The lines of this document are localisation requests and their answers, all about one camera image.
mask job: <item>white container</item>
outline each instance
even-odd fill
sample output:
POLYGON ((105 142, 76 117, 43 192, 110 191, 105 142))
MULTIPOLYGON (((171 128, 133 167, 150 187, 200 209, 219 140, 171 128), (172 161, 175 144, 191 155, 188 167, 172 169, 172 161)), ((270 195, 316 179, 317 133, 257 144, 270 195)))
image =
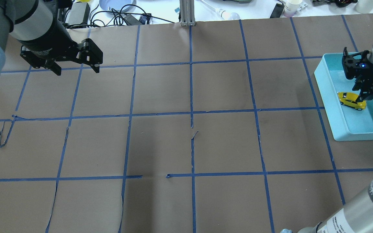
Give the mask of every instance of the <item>white container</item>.
POLYGON ((293 17, 302 1, 303 0, 287 0, 283 15, 286 17, 293 17))
POLYGON ((367 14, 373 9, 373 0, 359 0, 355 10, 361 14, 367 14))

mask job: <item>white bottle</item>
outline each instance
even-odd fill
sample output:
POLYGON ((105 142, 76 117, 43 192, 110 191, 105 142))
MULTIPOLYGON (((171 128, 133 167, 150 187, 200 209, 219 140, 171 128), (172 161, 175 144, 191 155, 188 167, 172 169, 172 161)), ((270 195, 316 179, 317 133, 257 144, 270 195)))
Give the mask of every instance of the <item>white bottle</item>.
POLYGON ((355 10, 361 14, 367 14, 373 9, 373 0, 358 0, 355 10))

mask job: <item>label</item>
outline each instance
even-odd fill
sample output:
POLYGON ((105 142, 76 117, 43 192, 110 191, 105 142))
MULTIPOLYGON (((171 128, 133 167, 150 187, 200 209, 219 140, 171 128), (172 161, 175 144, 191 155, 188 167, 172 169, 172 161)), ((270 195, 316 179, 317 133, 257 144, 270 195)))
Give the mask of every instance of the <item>label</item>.
POLYGON ((346 221, 344 209, 330 218, 317 233, 355 233, 346 221))
POLYGON ((322 228, 320 228, 320 230, 318 230, 317 233, 328 233, 326 225, 324 225, 322 228))

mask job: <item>power adapter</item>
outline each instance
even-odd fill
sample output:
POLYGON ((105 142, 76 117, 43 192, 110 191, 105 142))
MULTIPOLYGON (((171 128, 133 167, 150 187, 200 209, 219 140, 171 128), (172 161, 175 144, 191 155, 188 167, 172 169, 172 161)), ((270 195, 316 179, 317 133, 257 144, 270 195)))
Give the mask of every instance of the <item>power adapter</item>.
POLYGON ((128 25, 128 26, 142 25, 142 23, 139 22, 139 20, 137 20, 135 17, 133 17, 133 15, 130 15, 130 14, 123 17, 123 21, 125 21, 126 25, 128 25))
POLYGON ((66 23, 69 25, 87 24, 89 19, 90 6, 87 3, 76 2, 71 6, 70 12, 67 14, 66 23))

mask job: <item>metal post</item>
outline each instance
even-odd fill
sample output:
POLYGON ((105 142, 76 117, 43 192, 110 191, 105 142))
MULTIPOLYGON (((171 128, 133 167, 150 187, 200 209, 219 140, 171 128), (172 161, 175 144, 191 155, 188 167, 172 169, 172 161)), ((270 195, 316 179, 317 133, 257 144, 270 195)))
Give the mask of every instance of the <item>metal post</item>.
POLYGON ((181 26, 195 26, 194 0, 179 0, 181 26))

